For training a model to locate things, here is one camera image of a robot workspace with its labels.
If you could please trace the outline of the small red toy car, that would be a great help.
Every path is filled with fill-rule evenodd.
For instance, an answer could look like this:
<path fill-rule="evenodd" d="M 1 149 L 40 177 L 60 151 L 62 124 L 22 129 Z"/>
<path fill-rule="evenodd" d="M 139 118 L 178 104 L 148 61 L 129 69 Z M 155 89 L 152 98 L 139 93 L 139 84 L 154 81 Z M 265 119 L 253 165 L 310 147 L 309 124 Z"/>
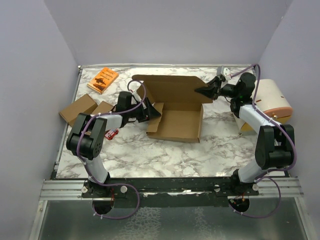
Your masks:
<path fill-rule="evenodd" d="M 112 140 L 117 134 L 119 133 L 119 130 L 117 129 L 117 128 L 115 128 L 115 129 L 110 129 L 110 130 L 108 130 L 106 133 L 105 133 L 105 135 L 104 135 L 104 137 L 107 139 L 107 140 Z"/>

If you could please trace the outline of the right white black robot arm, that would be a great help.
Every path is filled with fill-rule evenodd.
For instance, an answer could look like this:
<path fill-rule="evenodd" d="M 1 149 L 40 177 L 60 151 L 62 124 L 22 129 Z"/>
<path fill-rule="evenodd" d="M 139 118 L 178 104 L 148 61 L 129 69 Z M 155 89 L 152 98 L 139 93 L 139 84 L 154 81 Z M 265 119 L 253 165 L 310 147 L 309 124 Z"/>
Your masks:
<path fill-rule="evenodd" d="M 225 74 L 216 75 L 206 86 L 194 91 L 207 98 L 230 98 L 230 110 L 257 133 L 254 160 L 233 172 L 228 185 L 236 196 L 242 195 L 267 173 L 284 171 L 297 161 L 294 128 L 280 124 L 260 111 L 252 97 L 259 81 L 249 72 L 242 73 L 236 84 Z"/>

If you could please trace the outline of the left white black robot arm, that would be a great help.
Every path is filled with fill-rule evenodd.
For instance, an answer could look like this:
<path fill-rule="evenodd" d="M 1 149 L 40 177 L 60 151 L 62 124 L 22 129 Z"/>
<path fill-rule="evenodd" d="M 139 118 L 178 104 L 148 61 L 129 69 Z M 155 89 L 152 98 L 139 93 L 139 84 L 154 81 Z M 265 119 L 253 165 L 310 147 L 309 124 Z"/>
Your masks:
<path fill-rule="evenodd" d="M 100 152 L 105 134 L 114 132 L 135 119 L 139 123 L 161 117 L 148 97 L 140 96 L 132 91 L 119 93 L 117 104 L 110 113 L 89 115 L 80 113 L 66 140 L 66 148 L 80 159 L 88 174 L 88 180 L 83 184 L 83 198 L 110 197 L 110 173 L 103 166 Z"/>

